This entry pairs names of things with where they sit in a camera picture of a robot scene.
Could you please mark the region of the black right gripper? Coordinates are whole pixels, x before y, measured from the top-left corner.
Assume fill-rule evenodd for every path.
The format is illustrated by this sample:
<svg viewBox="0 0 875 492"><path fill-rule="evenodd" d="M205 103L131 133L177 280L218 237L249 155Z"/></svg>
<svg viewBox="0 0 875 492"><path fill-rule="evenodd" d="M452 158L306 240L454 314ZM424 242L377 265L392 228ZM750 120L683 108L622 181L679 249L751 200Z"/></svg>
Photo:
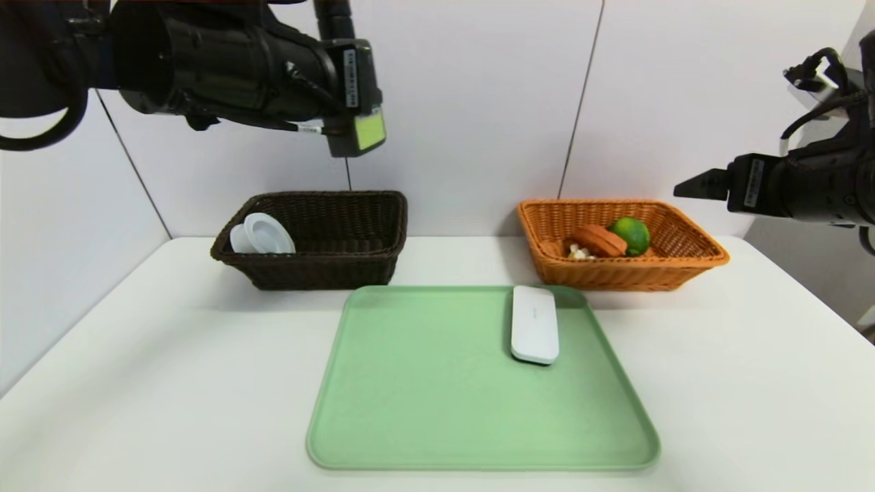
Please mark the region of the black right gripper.
<svg viewBox="0 0 875 492"><path fill-rule="evenodd" d="M746 154L674 187L674 197L728 200L729 211L801 222L859 223L859 164Z"/></svg>

